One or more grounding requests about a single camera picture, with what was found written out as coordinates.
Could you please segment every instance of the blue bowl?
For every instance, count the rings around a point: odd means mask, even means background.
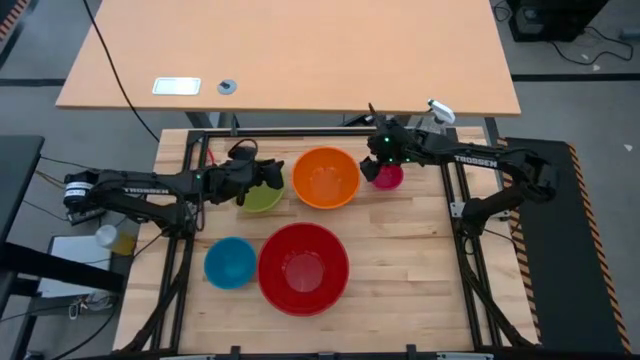
[[[204,258],[207,280],[220,289],[237,289],[256,272],[256,253],[247,240],[224,238],[215,243]]]

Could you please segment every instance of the red bowl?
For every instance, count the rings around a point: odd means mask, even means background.
[[[271,235],[260,251],[260,290],[285,314],[320,314],[338,301],[348,279],[347,252],[320,225],[287,225]]]

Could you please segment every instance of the gray floor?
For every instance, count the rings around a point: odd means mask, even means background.
[[[94,9],[98,1],[91,2]],[[75,0],[41,0],[28,18],[27,26],[0,69],[0,78],[64,78],[80,48],[89,21]],[[611,0],[593,22],[599,30],[614,36],[622,26],[640,26],[640,2]],[[604,57],[599,70],[560,59],[546,43],[516,44],[506,23],[498,24],[505,54],[513,74],[640,72],[640,56],[629,63]],[[569,56],[592,58],[602,49],[625,49],[585,35],[575,44],[562,45]],[[54,106],[59,88],[0,88],[0,133],[40,134],[46,137],[43,154],[101,168],[149,170],[156,144],[136,122],[122,111],[64,111]],[[602,240],[616,283],[618,299],[636,352],[640,352],[640,297],[636,258],[640,254],[634,205],[640,200],[640,122],[637,101],[640,83],[518,83],[516,91],[522,116],[499,119],[502,135],[565,140],[575,144],[582,161]],[[190,126],[182,113],[142,112],[151,128]],[[342,121],[336,115],[241,114],[242,126],[333,126]],[[479,125],[481,119],[461,119],[461,125]],[[136,144],[134,149],[123,144]],[[635,146],[631,152],[625,144]],[[41,162],[39,168],[59,178],[72,167]],[[26,199],[62,215],[61,192],[34,179]],[[110,216],[116,222],[119,216]],[[52,235],[87,234],[95,224],[71,228],[28,206],[20,209],[9,240],[45,250]],[[126,224],[127,231],[135,227]],[[26,301],[14,297],[4,317],[25,310]],[[62,316],[38,320],[30,348],[56,355],[82,341],[97,329],[105,316],[70,321]],[[105,354],[111,349],[117,320],[75,356]],[[8,358],[19,321],[0,324],[0,358]]]

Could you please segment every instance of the pink cup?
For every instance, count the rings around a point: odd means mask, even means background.
[[[380,173],[373,180],[373,186],[380,190],[393,190],[402,184],[404,171],[397,165],[387,165],[380,169]]]

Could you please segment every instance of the wooden tabletop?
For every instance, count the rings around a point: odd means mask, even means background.
[[[180,171],[186,135],[186,130],[163,132],[155,171]],[[481,128],[460,128],[459,137],[484,143]],[[287,180],[298,156],[315,146],[337,146],[356,159],[367,155],[366,139],[359,136],[256,140],[261,157],[285,160]],[[226,159],[226,150],[236,141],[211,141],[217,162]],[[406,344],[416,344],[419,351],[472,349],[440,169],[404,169],[405,180],[394,191],[375,190],[361,178],[354,200],[335,210],[305,205],[290,186],[280,203],[263,214],[243,213],[232,203],[208,205],[206,228],[196,237],[180,353],[228,353],[232,345],[240,345],[244,353],[396,352],[405,351]],[[466,171],[472,196],[497,191],[493,171],[469,166]],[[346,291],[325,313],[310,318],[285,315],[264,299],[256,279],[239,290],[220,290],[207,282],[204,257],[217,240],[241,236],[259,251],[278,228],[299,221],[333,231],[349,256]],[[492,220],[488,228],[509,235],[506,223]],[[138,247],[158,233],[155,225],[143,225]],[[481,241],[495,301],[522,334],[535,341],[513,245],[487,233]],[[114,348],[128,343],[154,308],[166,247],[161,239],[135,259]],[[172,314],[169,311],[165,321],[164,344]],[[484,318],[481,327],[488,343]]]
[[[140,109],[520,114],[489,0],[104,0],[96,21]],[[153,95],[158,77],[200,93]],[[127,108],[93,28],[57,105]]]

